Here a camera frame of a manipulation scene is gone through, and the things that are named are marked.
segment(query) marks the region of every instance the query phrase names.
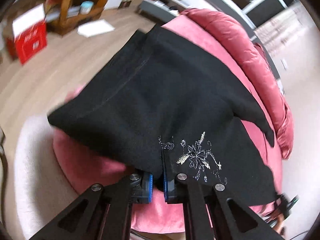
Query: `black garment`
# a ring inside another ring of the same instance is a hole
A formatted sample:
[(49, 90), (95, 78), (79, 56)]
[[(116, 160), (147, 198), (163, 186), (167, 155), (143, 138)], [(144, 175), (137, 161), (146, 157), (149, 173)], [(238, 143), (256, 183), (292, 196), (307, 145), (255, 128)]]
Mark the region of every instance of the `black garment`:
[(155, 179), (162, 146), (174, 171), (227, 183), (248, 205), (270, 203), (272, 172), (240, 119), (254, 122), (274, 146), (262, 109), (229, 68), (159, 26), (137, 31), (78, 97), (48, 117), (91, 149)]

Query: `pink velvet cushion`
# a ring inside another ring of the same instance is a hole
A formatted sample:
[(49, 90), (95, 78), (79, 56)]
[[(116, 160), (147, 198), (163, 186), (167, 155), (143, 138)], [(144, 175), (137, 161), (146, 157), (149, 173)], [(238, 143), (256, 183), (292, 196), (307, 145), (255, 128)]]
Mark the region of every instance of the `pink velvet cushion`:
[[(273, 127), (271, 118), (255, 88), (239, 65), (234, 61), (233, 57), (216, 39), (186, 16), (179, 16), (163, 27), (187, 38), (225, 63), (256, 98), (266, 114), (270, 126)], [(250, 138), (259, 150), (264, 163), (268, 165), (273, 172), (276, 190), (281, 192), (282, 166), (281, 151), (278, 144), (275, 144), (275, 147), (271, 148), (269, 144), (266, 143), (263, 133), (259, 128), (250, 122), (244, 121), (243, 123)], [(78, 193), (82, 193), (90, 185), (97, 182), (103, 185), (112, 184), (121, 176), (130, 173), (129, 168), (125, 165), (106, 157), (98, 156), (95, 152), (80, 145), (57, 129), (54, 133), (53, 147), (62, 170)], [(251, 208), (255, 212), (261, 212), (265, 207), (255, 206)], [(264, 212), (270, 212), (272, 209), (272, 205), (269, 204)], [(183, 232), (182, 205), (167, 205), (164, 202), (163, 192), (154, 188), (151, 204), (134, 205), (132, 228), (138, 231), (160, 234)]]
[(208, 9), (187, 9), (182, 14), (210, 33), (241, 67), (268, 110), (283, 158), (289, 158), (293, 147), (291, 111), (279, 92), (267, 61), (249, 40), (241, 24), (225, 13)]

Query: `floral embroidery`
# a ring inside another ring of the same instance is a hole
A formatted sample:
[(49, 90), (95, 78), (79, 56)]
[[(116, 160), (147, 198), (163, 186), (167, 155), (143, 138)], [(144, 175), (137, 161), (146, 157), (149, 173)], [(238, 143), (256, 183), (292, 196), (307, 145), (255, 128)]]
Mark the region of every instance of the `floral embroidery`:
[(162, 149), (173, 150), (174, 148), (173, 136), (172, 136), (172, 142), (167, 142), (166, 144), (161, 142), (161, 136), (159, 136), (159, 144), (161, 145)]
[(211, 152), (211, 142), (207, 141), (207, 144), (210, 146), (209, 150), (204, 150), (201, 147), (201, 144), (204, 140), (204, 136), (205, 136), (205, 132), (202, 133), (199, 141), (196, 141), (192, 146), (188, 145), (188, 147), (187, 147), (188, 152), (187, 153), (185, 153), (185, 151), (184, 151), (184, 149), (186, 147), (186, 141), (182, 140), (180, 143), (182, 146), (182, 155), (177, 160), (177, 163), (180, 163), (182, 165), (183, 163), (185, 163), (185, 161), (187, 159), (189, 159), (189, 161), (190, 161), (189, 167), (190, 168), (193, 167), (195, 169), (198, 169), (198, 172), (194, 178), (196, 180), (198, 180), (200, 178), (201, 171), (202, 171), (202, 172), (204, 172), (204, 182), (207, 182), (207, 175), (205, 173), (205, 168), (210, 170), (210, 164), (207, 161), (207, 157), (210, 156), (216, 164), (215, 176), (219, 179), (219, 181), (221, 181), (220, 176), (219, 176), (219, 172), (218, 172), (219, 170), (221, 170), (221, 163), (216, 162), (216, 159), (215, 159), (213, 153)]

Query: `cardboard box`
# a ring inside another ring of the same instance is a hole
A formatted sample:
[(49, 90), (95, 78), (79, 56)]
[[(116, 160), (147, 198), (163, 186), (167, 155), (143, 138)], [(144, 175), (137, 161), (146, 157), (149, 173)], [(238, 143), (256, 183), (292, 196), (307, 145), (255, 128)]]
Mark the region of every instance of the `cardboard box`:
[(43, 4), (23, 13), (4, 27), (3, 36), (13, 59), (26, 63), (47, 46)]

